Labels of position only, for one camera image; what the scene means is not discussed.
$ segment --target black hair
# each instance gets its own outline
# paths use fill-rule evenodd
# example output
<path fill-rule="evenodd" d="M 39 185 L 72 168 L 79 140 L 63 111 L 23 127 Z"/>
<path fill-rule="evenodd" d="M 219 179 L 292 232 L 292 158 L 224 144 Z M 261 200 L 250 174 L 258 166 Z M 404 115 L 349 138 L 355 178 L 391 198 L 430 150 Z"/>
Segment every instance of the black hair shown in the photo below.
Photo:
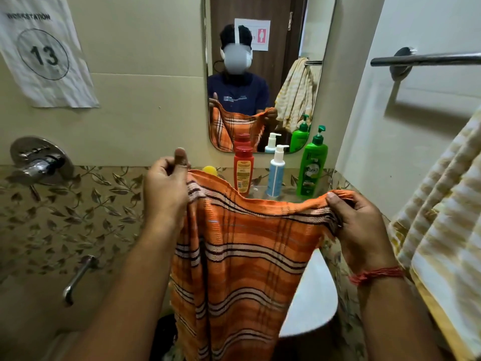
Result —
<path fill-rule="evenodd" d="M 236 42 L 234 31 L 234 24 L 229 24 L 226 25 L 225 28 L 220 32 L 220 42 L 222 43 L 222 49 L 224 49 L 227 44 Z M 239 26 L 239 42 L 248 47 L 251 47 L 252 44 L 251 31 L 244 25 Z"/>

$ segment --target green pump bottle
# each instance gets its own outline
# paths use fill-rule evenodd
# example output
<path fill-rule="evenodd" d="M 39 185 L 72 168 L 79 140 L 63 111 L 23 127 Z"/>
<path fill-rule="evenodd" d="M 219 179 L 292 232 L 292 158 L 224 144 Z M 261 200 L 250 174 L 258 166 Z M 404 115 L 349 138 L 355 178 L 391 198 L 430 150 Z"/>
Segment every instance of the green pump bottle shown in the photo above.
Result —
<path fill-rule="evenodd" d="M 290 153 L 300 151 L 309 138 L 309 126 L 307 125 L 307 118 L 309 115 L 304 114 L 302 117 L 304 118 L 304 121 L 301 126 L 298 130 L 292 133 L 291 144 L 289 147 Z"/>
<path fill-rule="evenodd" d="M 304 149 L 297 181 L 297 196 L 307 199 L 314 195 L 328 157 L 328 146 L 324 144 L 324 137 L 321 135 L 324 131 L 326 131 L 326 127 L 320 125 L 312 143 L 309 143 Z"/>

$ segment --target brown door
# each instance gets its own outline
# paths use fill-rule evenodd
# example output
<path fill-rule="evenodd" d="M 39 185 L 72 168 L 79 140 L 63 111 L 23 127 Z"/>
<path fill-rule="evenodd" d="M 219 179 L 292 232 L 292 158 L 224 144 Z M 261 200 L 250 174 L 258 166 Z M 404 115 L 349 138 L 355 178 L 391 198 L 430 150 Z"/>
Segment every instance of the brown door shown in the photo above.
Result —
<path fill-rule="evenodd" d="M 211 0 L 212 58 L 220 57 L 219 34 L 227 24 L 233 24 L 235 18 L 271 20 L 269 50 L 254 51 L 249 72 L 261 76 L 267 81 L 270 103 L 274 101 L 282 87 L 282 69 L 286 48 L 286 36 L 289 26 L 291 0 Z M 216 64 L 222 70 L 221 63 Z"/>

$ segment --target person's right hand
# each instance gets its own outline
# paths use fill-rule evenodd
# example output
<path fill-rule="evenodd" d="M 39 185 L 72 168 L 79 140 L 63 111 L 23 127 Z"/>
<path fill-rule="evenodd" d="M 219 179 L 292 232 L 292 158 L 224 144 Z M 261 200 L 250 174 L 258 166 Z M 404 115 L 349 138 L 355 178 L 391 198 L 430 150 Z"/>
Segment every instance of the person's right hand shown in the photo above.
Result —
<path fill-rule="evenodd" d="M 354 209 L 336 194 L 327 195 L 329 206 L 342 218 L 337 237 L 347 265 L 356 275 L 398 266 L 381 212 L 361 194 L 353 198 Z"/>
<path fill-rule="evenodd" d="M 214 92 L 213 96 L 209 98 L 209 109 L 213 108 L 214 104 L 218 102 L 219 102 L 219 97 L 217 96 L 217 93 Z"/>

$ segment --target yellow label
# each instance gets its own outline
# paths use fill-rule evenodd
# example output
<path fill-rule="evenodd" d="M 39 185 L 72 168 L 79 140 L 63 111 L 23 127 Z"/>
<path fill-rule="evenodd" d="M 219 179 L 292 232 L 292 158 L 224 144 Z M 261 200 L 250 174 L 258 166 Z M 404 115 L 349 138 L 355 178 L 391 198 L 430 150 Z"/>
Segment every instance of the yellow label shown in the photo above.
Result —
<path fill-rule="evenodd" d="M 246 193 L 249 190 L 249 179 L 251 178 L 251 162 L 237 161 L 237 191 Z"/>

